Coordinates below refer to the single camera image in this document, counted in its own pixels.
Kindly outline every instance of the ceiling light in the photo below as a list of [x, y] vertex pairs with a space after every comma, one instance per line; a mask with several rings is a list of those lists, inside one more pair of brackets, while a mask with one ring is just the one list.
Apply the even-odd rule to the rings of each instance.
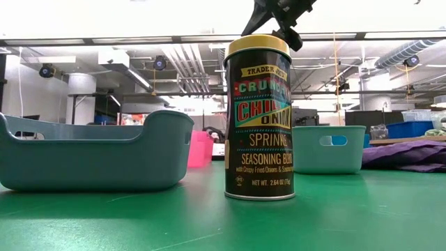
[[292, 58], [292, 60], [326, 60], [327, 58]]
[[446, 108], [446, 95], [436, 96], [433, 98], [432, 107]]
[[8, 45], [83, 45], [82, 39], [5, 40]]
[[0, 54], [11, 54], [11, 51], [7, 50], [5, 47], [0, 47]]
[[358, 56], [339, 56], [337, 57], [339, 60], [360, 60], [361, 58]]
[[209, 44], [209, 49], [213, 50], [213, 49], [226, 49], [228, 47], [228, 43], [212, 43]]
[[121, 104], [120, 104], [120, 102], [113, 96], [113, 95], [110, 95], [110, 98], [118, 105], [118, 106], [121, 106]]
[[309, 39], [333, 39], [335, 38], [355, 38], [356, 33], [301, 33], [303, 40]]
[[446, 68], [446, 65], [427, 65], [426, 67], [432, 67], [432, 68]]
[[95, 38], [93, 43], [119, 44], [119, 43], [171, 43], [172, 37], [147, 37], [147, 38]]
[[400, 31], [400, 32], [372, 32], [365, 35], [370, 38], [444, 38], [446, 31]]
[[350, 110], [350, 109], [356, 107], [356, 106], [359, 105], [359, 104], [360, 104], [360, 101], [359, 101], [359, 100], [356, 100], [355, 102], [353, 102], [353, 104], [351, 104], [351, 105], [349, 105], [349, 106], [347, 106], [347, 107], [342, 107], [342, 109], [348, 111], [348, 110]]
[[76, 56], [30, 56], [27, 63], [76, 63]]
[[180, 37], [183, 42], [232, 42], [235, 39], [240, 38], [240, 35], [213, 35], [213, 36], [182, 36]]
[[139, 74], [130, 69], [128, 70], [128, 72], [131, 73], [133, 77], [136, 77], [143, 85], [145, 85], [148, 88], [151, 88], [150, 84], [143, 77], [139, 76]]

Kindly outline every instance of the shelf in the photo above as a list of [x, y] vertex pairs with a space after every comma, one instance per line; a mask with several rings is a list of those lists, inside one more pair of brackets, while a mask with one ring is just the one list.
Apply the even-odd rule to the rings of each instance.
[[371, 140], [371, 145], [387, 145], [403, 142], [413, 142], [417, 140], [431, 140], [437, 142], [446, 142], [446, 136], [427, 136], [427, 137], [413, 137], [413, 138], [403, 138], [403, 139], [377, 139]]

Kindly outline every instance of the canister label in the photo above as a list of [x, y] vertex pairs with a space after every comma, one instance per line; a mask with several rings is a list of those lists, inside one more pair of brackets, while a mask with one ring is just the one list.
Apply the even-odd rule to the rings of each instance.
[[248, 50], [231, 56], [226, 66], [226, 192], [293, 194], [289, 60], [274, 51]]

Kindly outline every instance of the security camera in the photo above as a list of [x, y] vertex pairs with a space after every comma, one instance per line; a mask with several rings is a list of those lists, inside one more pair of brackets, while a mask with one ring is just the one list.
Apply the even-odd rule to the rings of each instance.
[[404, 65], [407, 67], [415, 67], [420, 63], [420, 58], [417, 55], [411, 56], [404, 61]]
[[39, 70], [39, 75], [44, 78], [52, 78], [56, 74], [56, 69], [50, 63], [44, 63]]
[[166, 68], [167, 62], [163, 56], [156, 56], [155, 61], [153, 62], [153, 69], [155, 70], [164, 70]]

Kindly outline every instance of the green tabletop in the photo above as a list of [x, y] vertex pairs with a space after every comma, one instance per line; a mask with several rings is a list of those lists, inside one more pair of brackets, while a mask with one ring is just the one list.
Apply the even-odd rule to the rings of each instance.
[[0, 250], [444, 250], [446, 176], [295, 175], [296, 198], [224, 196], [224, 163], [146, 194], [0, 193]]

